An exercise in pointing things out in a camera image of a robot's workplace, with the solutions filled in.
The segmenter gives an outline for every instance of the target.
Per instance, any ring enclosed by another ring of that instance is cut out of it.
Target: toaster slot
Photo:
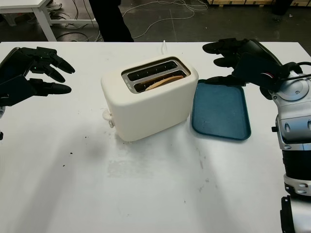
[[[124,70],[121,76],[128,89],[138,94],[186,78],[190,74],[177,57],[167,57]]]
[[[133,73],[129,73],[127,77],[131,81],[137,81],[137,80],[149,77],[151,75],[155,75],[155,74],[158,74],[164,71],[174,69],[176,67],[177,67],[177,64],[174,61],[168,61],[168,62],[164,62],[159,65],[155,65],[152,67],[141,69]]]
[[[150,79],[150,80],[135,84],[134,88],[137,92],[143,92],[146,90],[148,91],[149,87],[152,85],[155,86],[153,88],[157,88],[159,86],[163,86],[165,84],[168,84],[168,83],[174,82],[176,80],[182,79],[186,76],[187,75],[182,70],[177,70],[177,71],[174,71],[171,73],[161,75],[161,76],[156,77],[154,79]]]

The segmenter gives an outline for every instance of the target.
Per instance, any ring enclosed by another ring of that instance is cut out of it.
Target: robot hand
[[[235,38],[222,39],[203,46],[207,53],[221,54],[222,58],[214,61],[219,67],[232,67],[232,75],[214,77],[206,80],[209,84],[239,85],[254,83],[260,86],[261,93],[272,100],[271,92],[278,92],[282,84],[288,80],[291,71],[301,74],[302,63],[282,63],[257,40]]]
[[[74,68],[57,55],[57,51],[37,47],[14,48],[0,64],[0,107],[13,106],[31,96],[48,94],[66,94],[71,88],[58,84],[46,83],[42,79],[26,79],[29,71],[46,74],[57,82],[65,82],[64,77],[53,67],[66,73],[74,73]]]

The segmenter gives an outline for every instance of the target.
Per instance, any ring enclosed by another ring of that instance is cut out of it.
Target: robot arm
[[[311,75],[303,75],[309,62],[281,62],[256,40],[220,40],[203,46],[208,53],[221,54],[214,63],[232,67],[232,75],[206,80],[208,84],[260,86],[261,93],[277,105],[276,126],[283,153],[285,190],[281,225],[284,233],[311,233]]]
[[[14,48],[0,64],[0,118],[6,106],[13,106],[31,96],[66,94],[69,86],[58,83],[46,83],[42,79],[26,79],[28,72],[46,74],[57,82],[65,82],[64,77],[53,67],[66,73],[74,73],[74,68],[57,55],[57,51],[37,47]]]

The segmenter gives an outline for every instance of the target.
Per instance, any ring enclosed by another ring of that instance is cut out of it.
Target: shoe
[[[48,9],[48,11],[57,11],[57,10],[61,9],[62,6],[63,6],[63,4],[61,4],[61,3],[52,2],[52,3],[47,5],[47,9]]]

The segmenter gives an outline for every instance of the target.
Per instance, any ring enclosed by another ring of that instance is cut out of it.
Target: black pants
[[[133,42],[119,9],[121,0],[89,0],[105,42]]]

